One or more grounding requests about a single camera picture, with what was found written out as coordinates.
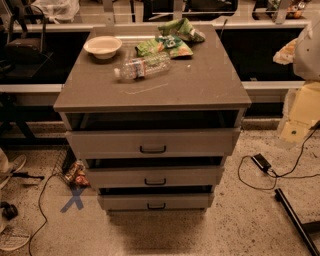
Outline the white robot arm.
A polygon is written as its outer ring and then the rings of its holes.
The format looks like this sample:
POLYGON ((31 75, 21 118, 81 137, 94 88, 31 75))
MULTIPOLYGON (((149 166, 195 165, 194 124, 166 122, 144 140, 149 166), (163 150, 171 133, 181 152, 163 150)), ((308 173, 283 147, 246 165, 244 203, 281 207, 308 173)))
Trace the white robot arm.
POLYGON ((299 34, 294 52, 294 73, 306 81, 320 81, 320 16, 314 16, 299 34))

